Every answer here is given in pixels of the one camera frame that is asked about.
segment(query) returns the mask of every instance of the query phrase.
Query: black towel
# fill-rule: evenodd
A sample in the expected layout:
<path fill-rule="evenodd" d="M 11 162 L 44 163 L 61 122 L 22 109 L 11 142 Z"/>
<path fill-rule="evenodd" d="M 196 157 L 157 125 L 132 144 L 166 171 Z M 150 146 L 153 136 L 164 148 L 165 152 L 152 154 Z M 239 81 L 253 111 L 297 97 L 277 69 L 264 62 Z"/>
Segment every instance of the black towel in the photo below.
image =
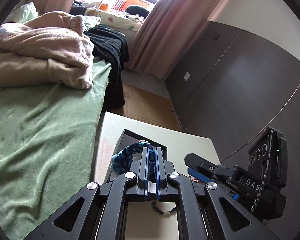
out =
<path fill-rule="evenodd" d="M 101 57 L 111 64 L 109 84 L 106 87 L 103 111 L 122 107 L 125 104 L 121 71 L 124 63 L 129 61 L 126 38 L 119 32 L 96 26 L 84 33 L 94 45 L 92 54 Z"/>
<path fill-rule="evenodd" d="M 84 13 L 86 12 L 86 10 L 88 8 L 89 7 L 87 7 L 87 6 L 74 4 L 74 2 L 73 2 L 69 13 L 71 15 L 79 15 L 79 14 L 84 15 Z"/>

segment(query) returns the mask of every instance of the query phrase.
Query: black cable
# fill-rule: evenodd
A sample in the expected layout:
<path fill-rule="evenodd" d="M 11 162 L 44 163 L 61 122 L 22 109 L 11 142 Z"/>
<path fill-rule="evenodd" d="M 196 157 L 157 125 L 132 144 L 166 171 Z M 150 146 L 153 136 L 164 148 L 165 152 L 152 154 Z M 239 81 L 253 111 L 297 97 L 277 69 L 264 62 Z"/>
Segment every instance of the black cable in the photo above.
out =
<path fill-rule="evenodd" d="M 288 101 L 284 104 L 284 106 L 280 109 L 280 111 L 271 119 L 271 121 L 269 123 L 267 123 L 267 125 L 262 128 L 262 130 L 260 132 L 258 132 L 250 141 L 248 141 L 247 143 L 245 143 L 244 145 L 242 145 L 239 149 L 237 149 L 236 151 L 234 151 L 233 153 L 231 153 L 230 155 L 228 155 L 226 158 L 224 158 L 221 162 L 224 162 L 226 159 L 230 158 L 232 155 L 234 155 L 235 153 L 237 153 L 238 151 L 240 151 L 243 147 L 247 146 L 249 143 L 251 143 L 255 138 L 257 138 L 257 136 L 262 133 L 263 131 L 266 130 L 266 128 L 273 122 L 273 120 L 281 113 L 281 111 L 286 107 L 286 105 L 290 102 L 291 98 L 294 96 L 294 94 L 297 92 L 298 88 L 300 87 L 300 83 L 297 86 L 296 90 L 293 92 L 293 94 L 291 95 L 291 97 L 288 99 Z"/>
<path fill-rule="evenodd" d="M 263 189 L 265 187 L 265 184 L 266 184 L 266 180 L 267 180 L 267 177 L 268 177 L 268 170 L 269 170 L 269 166 L 270 166 L 270 156 L 271 156 L 271 150 L 272 150 L 272 136 L 273 135 L 273 130 L 271 130 L 271 133 L 270 133 L 270 145 L 269 145 L 269 153 L 268 153 L 268 159 L 267 159 L 267 166 L 266 166 L 266 170 L 265 170 L 265 174 L 262 178 L 262 182 L 261 182 L 261 186 L 260 186 L 260 189 L 258 191 L 258 194 L 256 196 L 256 199 L 254 200 L 254 203 L 250 209 L 250 213 L 253 214 L 259 204 L 259 201 L 260 201 L 260 198 L 261 198 L 261 195 L 263 193 Z"/>

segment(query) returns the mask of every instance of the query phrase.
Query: pink blanket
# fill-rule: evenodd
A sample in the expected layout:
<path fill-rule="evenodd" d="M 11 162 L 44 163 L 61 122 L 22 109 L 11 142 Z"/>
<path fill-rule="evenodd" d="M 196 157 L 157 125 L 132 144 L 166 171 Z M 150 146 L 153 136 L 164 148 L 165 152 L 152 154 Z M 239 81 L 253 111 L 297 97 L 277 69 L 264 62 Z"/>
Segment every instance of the pink blanket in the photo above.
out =
<path fill-rule="evenodd" d="M 53 59 L 37 59 L 16 53 L 0 53 L 0 87 L 22 87 L 63 83 L 76 89 L 87 89 L 92 81 L 90 68 L 69 67 Z"/>
<path fill-rule="evenodd" d="M 15 52 L 26 57 L 52 59 L 67 64 L 70 72 L 71 68 L 80 68 L 85 77 L 82 89 L 92 86 L 92 51 L 92 42 L 83 34 L 81 16 L 52 12 L 26 25 L 5 23 L 0 27 L 0 53 Z"/>

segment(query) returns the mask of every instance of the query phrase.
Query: pillow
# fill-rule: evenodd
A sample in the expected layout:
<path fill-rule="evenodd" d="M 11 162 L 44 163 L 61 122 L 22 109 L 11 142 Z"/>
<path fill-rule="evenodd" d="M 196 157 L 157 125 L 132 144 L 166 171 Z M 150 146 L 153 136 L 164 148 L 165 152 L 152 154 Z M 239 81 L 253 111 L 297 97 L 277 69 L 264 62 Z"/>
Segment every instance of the pillow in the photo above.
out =
<path fill-rule="evenodd" d="M 88 32 L 90 29 L 96 27 L 101 22 L 101 18 L 97 16 L 82 16 L 82 19 L 85 32 Z"/>
<path fill-rule="evenodd" d="M 34 3 L 28 3 L 22 5 L 15 11 L 12 11 L 3 23 L 15 22 L 15 23 L 25 23 L 27 21 L 33 20 L 38 17 L 38 12 L 34 6 Z"/>

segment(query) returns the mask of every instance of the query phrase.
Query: cardboard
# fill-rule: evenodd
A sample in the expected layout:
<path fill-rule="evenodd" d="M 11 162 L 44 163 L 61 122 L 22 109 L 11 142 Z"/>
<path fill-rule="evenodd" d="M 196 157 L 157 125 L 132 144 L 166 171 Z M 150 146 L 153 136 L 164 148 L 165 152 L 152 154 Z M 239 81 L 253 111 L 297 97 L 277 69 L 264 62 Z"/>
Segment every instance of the cardboard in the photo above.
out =
<path fill-rule="evenodd" d="M 181 131 L 170 99 L 127 84 L 123 84 L 123 94 L 126 104 L 113 110 L 113 113 L 167 129 Z"/>

